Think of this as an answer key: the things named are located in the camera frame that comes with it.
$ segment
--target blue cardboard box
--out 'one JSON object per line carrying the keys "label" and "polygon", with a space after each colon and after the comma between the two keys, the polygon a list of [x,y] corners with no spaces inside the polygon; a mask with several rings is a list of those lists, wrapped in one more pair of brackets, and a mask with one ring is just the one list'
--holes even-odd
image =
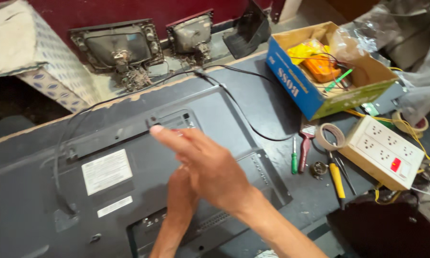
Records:
{"label": "blue cardboard box", "polygon": [[[289,48],[310,38],[331,46],[329,41],[338,28],[334,23],[326,22],[272,34],[269,38],[266,62],[309,121],[372,102],[398,79],[395,73],[368,53],[360,54],[350,61],[355,67],[350,74],[353,85],[348,90],[334,88],[324,92],[331,82],[321,84],[302,65],[292,64],[287,54]],[[347,48],[356,49],[355,39],[344,40]]]}

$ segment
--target barcode sticker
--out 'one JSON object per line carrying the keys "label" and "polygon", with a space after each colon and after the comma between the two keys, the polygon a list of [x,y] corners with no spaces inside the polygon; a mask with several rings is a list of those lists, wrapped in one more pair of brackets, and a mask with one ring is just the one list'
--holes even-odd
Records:
{"label": "barcode sticker", "polygon": [[111,153],[81,166],[87,195],[132,177],[126,150]]}
{"label": "barcode sticker", "polygon": [[129,204],[131,202],[132,202],[132,196],[128,196],[128,197],[122,199],[121,201],[117,201],[117,202],[115,202],[115,203],[113,203],[113,204],[111,204],[111,205],[109,205],[109,206],[107,206],[101,210],[98,210],[97,215],[99,216],[99,218],[103,217],[103,216],[123,207],[123,206],[126,206],[127,204]]}

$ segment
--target orange multimeter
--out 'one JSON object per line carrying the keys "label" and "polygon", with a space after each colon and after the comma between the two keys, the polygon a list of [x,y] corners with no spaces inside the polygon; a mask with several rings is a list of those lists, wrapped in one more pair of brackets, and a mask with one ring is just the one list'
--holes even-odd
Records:
{"label": "orange multimeter", "polygon": [[312,56],[315,59],[305,59],[303,64],[313,74],[315,79],[320,83],[326,83],[340,74],[339,68],[334,68],[333,62],[328,57],[318,55]]}

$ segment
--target yellow soldering iron handle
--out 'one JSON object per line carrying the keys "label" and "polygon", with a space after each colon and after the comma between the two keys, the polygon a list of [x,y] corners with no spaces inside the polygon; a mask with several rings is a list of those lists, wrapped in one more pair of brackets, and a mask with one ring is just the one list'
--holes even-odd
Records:
{"label": "yellow soldering iron handle", "polygon": [[342,179],[340,178],[339,168],[335,163],[329,164],[329,170],[333,177],[334,185],[336,186],[337,196],[339,198],[345,198],[344,187],[342,186]]}

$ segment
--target white extension board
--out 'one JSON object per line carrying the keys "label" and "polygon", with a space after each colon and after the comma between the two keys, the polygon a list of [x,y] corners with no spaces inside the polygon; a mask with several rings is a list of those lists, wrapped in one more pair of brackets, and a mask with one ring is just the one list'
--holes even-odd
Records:
{"label": "white extension board", "polygon": [[339,152],[390,190],[409,190],[424,152],[370,116],[361,118]]}

